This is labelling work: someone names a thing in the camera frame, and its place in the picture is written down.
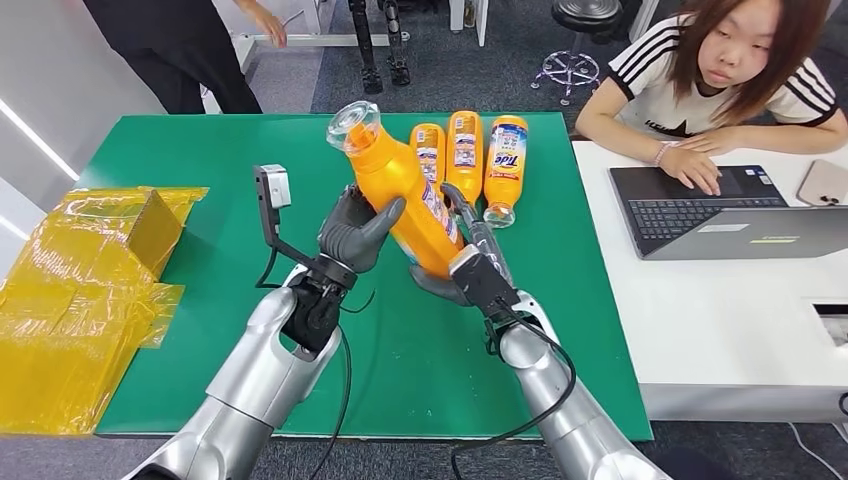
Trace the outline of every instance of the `woman's hand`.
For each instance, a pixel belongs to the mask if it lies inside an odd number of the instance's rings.
[[[719,128],[687,138],[677,144],[677,148],[706,153],[707,155],[722,155],[742,146],[742,130],[739,127]]]
[[[701,152],[673,147],[660,159],[659,167],[690,189],[697,185],[707,195],[721,195],[718,167]]]
[[[284,48],[286,46],[286,27],[283,26],[279,18],[254,0],[236,0],[236,4],[242,12],[253,19],[260,30],[271,38],[271,43],[275,47]]]

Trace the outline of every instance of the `laptop keyboard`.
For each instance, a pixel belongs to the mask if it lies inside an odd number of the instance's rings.
[[[634,234],[643,240],[673,240],[724,208],[785,207],[780,198],[710,200],[630,200],[636,220]]]

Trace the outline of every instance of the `tide logo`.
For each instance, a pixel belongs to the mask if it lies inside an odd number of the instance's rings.
[[[512,152],[498,153],[492,161],[492,167],[503,171],[518,170],[518,155]]]

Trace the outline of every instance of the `orange detergent bottle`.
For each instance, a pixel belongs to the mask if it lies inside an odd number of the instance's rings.
[[[492,124],[489,159],[483,190],[489,206],[483,220],[493,228],[515,223],[515,202],[524,183],[527,158],[527,122],[514,115],[502,115]]]
[[[416,125],[409,134],[409,145],[418,157],[424,178],[442,197],[441,186],[445,181],[445,131],[435,123]]]
[[[483,122],[475,112],[459,111],[448,124],[445,181],[474,205],[483,188]]]
[[[383,129],[377,105],[358,101],[341,109],[327,127],[327,141],[347,154],[356,183],[375,210],[398,196],[406,199],[392,236],[414,263],[449,278],[448,264],[464,247],[462,235],[421,173],[415,152]]]

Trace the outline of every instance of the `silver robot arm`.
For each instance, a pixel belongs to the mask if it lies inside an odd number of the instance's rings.
[[[288,287],[265,295],[206,389],[197,412],[125,480],[250,476],[274,429],[306,399],[339,346],[336,328],[318,353],[302,346],[286,350],[279,336],[296,304],[295,293]]]
[[[535,318],[545,334],[559,343],[545,311],[519,291],[515,312]],[[572,372],[550,345],[522,325],[500,338],[504,363],[512,368],[533,416],[553,405]],[[671,480],[630,443],[579,378],[574,391],[539,424],[560,472],[569,480]]]
[[[569,480],[671,480],[624,437],[551,345],[530,330],[535,325],[559,344],[539,302],[513,288],[491,228],[477,218],[455,187],[442,184],[442,191],[466,224],[471,242],[451,263],[453,282],[428,278],[415,268],[413,279],[425,290],[481,310],[489,337],[515,373],[534,417],[552,408],[574,381],[567,399],[538,425],[563,476]],[[516,321],[516,315],[525,321]]]
[[[336,353],[341,302],[357,274],[373,268],[405,207],[398,198],[377,213],[358,189],[346,188],[321,227],[319,254],[310,258],[279,238],[278,210],[291,203],[285,169],[254,167],[254,173],[263,233],[272,248],[256,286],[277,288],[250,315],[200,408],[124,480],[247,479],[274,429],[309,396]],[[275,286],[264,282],[278,253],[298,265]],[[281,335],[296,346],[286,349]]]

